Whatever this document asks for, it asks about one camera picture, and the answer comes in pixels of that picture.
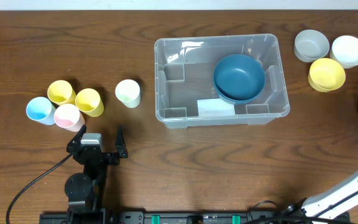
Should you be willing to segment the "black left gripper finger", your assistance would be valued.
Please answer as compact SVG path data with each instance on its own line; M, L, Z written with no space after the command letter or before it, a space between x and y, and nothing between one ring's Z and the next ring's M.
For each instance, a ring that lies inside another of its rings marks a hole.
M115 148L120 158L128 158L128 151L123 136L122 126L119 126L117 130Z
M81 138L86 132L86 125L83 124L80 130L76 133L76 135L70 140L67 144L67 152L68 153L77 153L81 148Z

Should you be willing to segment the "grey small bowl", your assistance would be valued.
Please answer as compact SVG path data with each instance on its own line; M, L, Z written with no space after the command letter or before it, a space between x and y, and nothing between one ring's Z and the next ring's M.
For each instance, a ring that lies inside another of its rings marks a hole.
M303 30L295 37L294 53L302 62L314 62L330 50L328 38L317 30Z

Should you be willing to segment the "yellow small bowl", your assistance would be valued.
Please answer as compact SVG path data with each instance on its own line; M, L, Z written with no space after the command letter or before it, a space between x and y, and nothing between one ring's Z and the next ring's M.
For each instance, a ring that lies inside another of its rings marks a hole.
M343 67L333 59L315 60L309 70L308 82L312 88L320 92L329 92L342 87L346 81Z

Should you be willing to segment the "white small bowl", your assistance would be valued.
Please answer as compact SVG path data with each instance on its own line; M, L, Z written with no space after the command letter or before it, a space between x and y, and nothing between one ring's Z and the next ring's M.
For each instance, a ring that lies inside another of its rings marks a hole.
M351 35L336 38L331 46L329 57L344 69L358 66L358 38Z

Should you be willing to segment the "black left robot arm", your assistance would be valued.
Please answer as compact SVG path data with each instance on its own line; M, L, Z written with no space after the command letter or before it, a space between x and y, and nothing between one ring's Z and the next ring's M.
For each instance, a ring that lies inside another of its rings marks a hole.
M110 209L102 207L104 187L109 166L117 166L120 159L128 157L122 127L117 130L115 152L105 152L102 135L87 133L82 125L67 144L67 152L83 165L83 172L71 175L65 182L68 197L67 223L118 223Z

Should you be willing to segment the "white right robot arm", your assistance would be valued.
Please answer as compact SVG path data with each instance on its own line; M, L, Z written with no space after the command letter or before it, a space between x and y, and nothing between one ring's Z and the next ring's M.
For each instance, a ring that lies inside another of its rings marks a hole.
M358 170L333 188L290 205L282 213L289 216L313 217L322 223L333 220L358 205Z

